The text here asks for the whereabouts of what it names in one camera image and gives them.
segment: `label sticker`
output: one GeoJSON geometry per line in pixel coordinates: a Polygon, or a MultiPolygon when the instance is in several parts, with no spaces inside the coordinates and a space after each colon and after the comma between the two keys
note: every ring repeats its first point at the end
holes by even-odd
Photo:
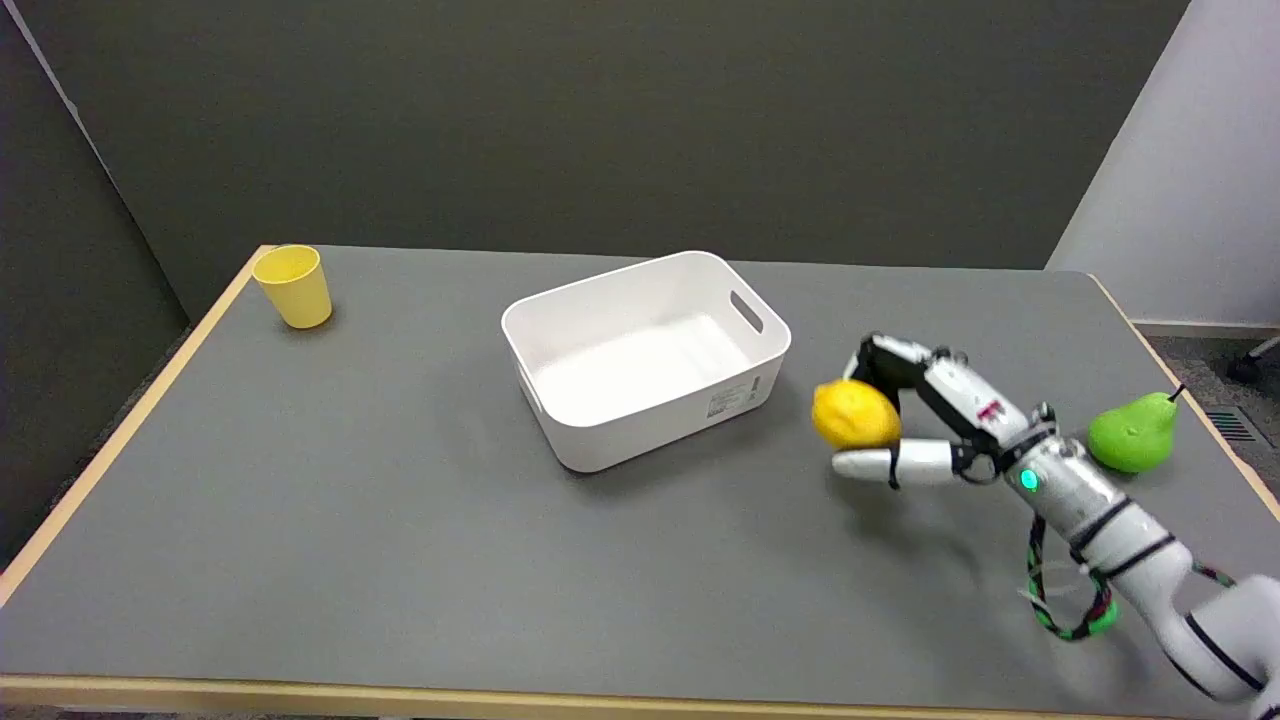
{"type": "Polygon", "coordinates": [[[730,410],[737,410],[748,400],[755,400],[756,391],[759,389],[760,377],[756,375],[750,386],[740,383],[717,392],[712,396],[712,401],[707,404],[707,419],[717,418],[730,410]]]}

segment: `lemon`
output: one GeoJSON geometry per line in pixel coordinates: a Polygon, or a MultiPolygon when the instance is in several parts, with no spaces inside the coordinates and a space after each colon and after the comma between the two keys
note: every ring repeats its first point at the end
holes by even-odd
{"type": "Polygon", "coordinates": [[[813,391],[813,427],[836,450],[887,447],[902,438],[902,420],[884,393],[860,380],[813,391]]]}

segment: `green pear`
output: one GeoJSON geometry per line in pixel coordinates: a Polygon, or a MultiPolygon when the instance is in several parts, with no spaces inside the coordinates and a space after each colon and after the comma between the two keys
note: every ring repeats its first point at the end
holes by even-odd
{"type": "Polygon", "coordinates": [[[1174,420],[1183,389],[1174,395],[1152,392],[1094,418],[1089,423],[1089,452],[1121,473],[1155,469],[1174,451],[1174,420]]]}

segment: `cable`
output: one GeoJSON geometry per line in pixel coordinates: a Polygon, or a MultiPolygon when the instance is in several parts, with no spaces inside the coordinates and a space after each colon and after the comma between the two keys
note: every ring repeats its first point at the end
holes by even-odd
{"type": "MultiPolygon", "coordinates": [[[[1071,560],[1088,570],[1089,582],[1093,583],[1093,602],[1089,605],[1089,609],[1085,610],[1084,618],[1082,618],[1074,628],[1062,628],[1053,620],[1053,615],[1048,610],[1048,602],[1044,593],[1043,569],[1046,527],[1047,524],[1044,523],[1044,518],[1036,515],[1032,520],[1032,532],[1027,538],[1027,600],[1030,602],[1032,612],[1036,615],[1036,620],[1038,620],[1046,630],[1066,642],[1079,642],[1084,638],[1105,632],[1120,618],[1120,606],[1116,605],[1115,598],[1111,597],[1111,585],[1107,584],[1102,573],[1093,568],[1088,568],[1084,559],[1080,557],[1074,550],[1071,551],[1071,560]]],[[[1230,575],[1210,568],[1198,560],[1192,561],[1192,571],[1197,575],[1203,575],[1213,580],[1224,588],[1235,585],[1235,580],[1231,579],[1230,575]]]]}

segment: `wooden table edge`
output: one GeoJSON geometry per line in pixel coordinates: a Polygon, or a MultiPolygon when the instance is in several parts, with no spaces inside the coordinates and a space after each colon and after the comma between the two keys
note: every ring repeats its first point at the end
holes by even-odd
{"type": "MultiPolygon", "coordinates": [[[[178,352],[160,370],[151,387],[142,395],[120,425],[111,433],[102,450],[54,507],[18,556],[0,575],[0,609],[36,565],[54,538],[67,525],[76,510],[97,484],[106,469],[137,432],[142,421],[173,386],[178,374],[200,348],[205,338],[239,296],[253,274],[253,264],[273,246],[259,247],[218,297],[209,313],[192,329],[178,352]]],[[[1156,364],[1175,384],[1178,377],[1156,354],[1147,338],[1138,332],[1116,304],[1115,297],[1089,274],[1098,290],[1147,348],[1156,364]]],[[[1208,429],[1228,457],[1236,465],[1249,486],[1271,514],[1280,520],[1280,503],[1257,471],[1231,450],[1199,404],[1189,392],[1183,397],[1196,416],[1208,429]]],[[[379,715],[413,717],[456,717],[460,720],[602,720],[604,717],[646,719],[680,715],[690,720],[776,720],[797,719],[879,719],[879,720],[1005,720],[1115,717],[1066,715],[1051,712],[1018,712],[1004,710],[963,710],[932,707],[845,706],[787,702],[742,702],[678,698],[644,698],[617,696],[580,696],[550,693],[515,693],[488,691],[442,691],[372,685],[333,685],[314,683],[269,683],[247,680],[187,680],[172,678],[105,678],[88,675],[4,675],[0,674],[0,701],[12,705],[63,705],[128,707],[168,712],[275,712],[293,715],[379,715]]]]}

